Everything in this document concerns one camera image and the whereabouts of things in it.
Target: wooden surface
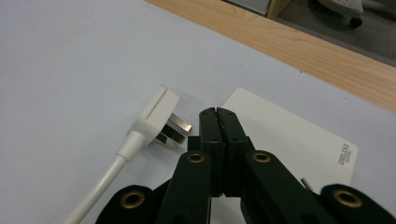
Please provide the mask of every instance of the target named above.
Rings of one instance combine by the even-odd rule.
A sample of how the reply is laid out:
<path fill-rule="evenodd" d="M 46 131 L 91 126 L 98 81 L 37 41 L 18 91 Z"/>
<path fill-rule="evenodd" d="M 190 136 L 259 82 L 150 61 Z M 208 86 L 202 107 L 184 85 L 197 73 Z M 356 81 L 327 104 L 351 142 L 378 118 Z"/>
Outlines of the wooden surface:
<path fill-rule="evenodd" d="M 220 0 L 147 0 L 396 113 L 396 68 Z"/>

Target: white power plug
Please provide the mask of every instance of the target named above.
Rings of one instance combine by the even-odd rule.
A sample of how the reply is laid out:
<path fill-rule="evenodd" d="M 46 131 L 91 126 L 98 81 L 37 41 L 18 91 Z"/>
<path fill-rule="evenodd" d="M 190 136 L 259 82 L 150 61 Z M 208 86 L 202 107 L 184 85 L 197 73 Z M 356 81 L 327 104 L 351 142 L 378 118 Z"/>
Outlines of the white power plug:
<path fill-rule="evenodd" d="M 177 144 L 183 143 L 185 137 L 166 124 L 170 120 L 185 132 L 191 131 L 190 124 L 173 114 L 179 99 L 179 96 L 165 86 L 160 87 L 128 131 L 113 164 L 63 224 L 80 223 L 102 197 L 123 166 L 132 161 L 140 149 L 146 147 L 155 138 L 169 147 L 176 147 Z"/>

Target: plug prong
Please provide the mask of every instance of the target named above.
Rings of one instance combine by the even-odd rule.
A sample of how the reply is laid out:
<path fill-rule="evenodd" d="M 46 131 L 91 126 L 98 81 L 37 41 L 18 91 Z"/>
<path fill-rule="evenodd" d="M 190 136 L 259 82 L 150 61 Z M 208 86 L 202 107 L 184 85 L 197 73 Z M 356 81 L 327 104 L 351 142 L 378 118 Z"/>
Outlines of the plug prong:
<path fill-rule="evenodd" d="M 172 113 L 171 117 L 169 117 L 169 121 L 174 123 L 177 127 L 184 130 L 186 133 L 189 133 L 192 129 L 192 126 L 186 122 L 185 120 L 181 119 L 178 115 Z"/>
<path fill-rule="evenodd" d="M 171 126 L 169 126 L 167 124 L 165 124 L 165 126 L 163 126 L 161 133 L 163 133 L 165 136 L 171 138 L 178 144 L 182 144 L 184 142 L 184 140 L 186 139 L 186 137 L 183 134 L 178 133 L 175 129 L 173 129 Z"/>
<path fill-rule="evenodd" d="M 156 138 L 170 148 L 177 148 L 177 142 L 175 142 L 171 138 L 166 137 L 163 133 L 159 133 Z"/>

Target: brass insert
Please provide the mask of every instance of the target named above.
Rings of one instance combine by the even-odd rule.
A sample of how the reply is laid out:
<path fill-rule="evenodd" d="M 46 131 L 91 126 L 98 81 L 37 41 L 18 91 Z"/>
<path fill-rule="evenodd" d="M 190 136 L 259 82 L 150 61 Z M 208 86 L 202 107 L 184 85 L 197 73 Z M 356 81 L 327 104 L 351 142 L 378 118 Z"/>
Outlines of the brass insert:
<path fill-rule="evenodd" d="M 204 161 L 205 157 L 203 155 L 201 155 L 201 154 L 195 153 L 195 154 L 191 154 L 188 157 L 188 159 L 189 159 L 190 162 L 199 163 L 199 162 Z"/>
<path fill-rule="evenodd" d="M 265 163 L 265 162 L 270 161 L 271 158 L 262 152 L 258 152 L 253 155 L 253 160 L 257 161 L 257 162 Z"/>
<path fill-rule="evenodd" d="M 124 194 L 121 198 L 121 206 L 126 209 L 133 209 L 140 206 L 145 201 L 145 195 L 139 190 L 132 190 Z"/>
<path fill-rule="evenodd" d="M 332 193 L 332 195 L 335 200 L 348 207 L 358 208 L 363 205 L 363 202 L 358 198 L 358 196 L 344 189 L 337 189 Z"/>

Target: white tabletop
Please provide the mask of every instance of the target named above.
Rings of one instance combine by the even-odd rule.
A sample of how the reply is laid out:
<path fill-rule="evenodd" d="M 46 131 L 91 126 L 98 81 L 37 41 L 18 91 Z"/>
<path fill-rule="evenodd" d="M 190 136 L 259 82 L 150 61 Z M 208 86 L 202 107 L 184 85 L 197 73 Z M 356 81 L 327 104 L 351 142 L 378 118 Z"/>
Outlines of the white tabletop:
<path fill-rule="evenodd" d="M 144 1 L 0 3 L 0 223 L 61 223 L 161 84 L 198 113 L 245 88 L 356 144 L 352 187 L 396 215 L 396 116 Z M 186 150 L 151 144 L 82 223 L 129 185 L 156 188 Z M 236 199 L 212 223 L 243 223 Z"/>

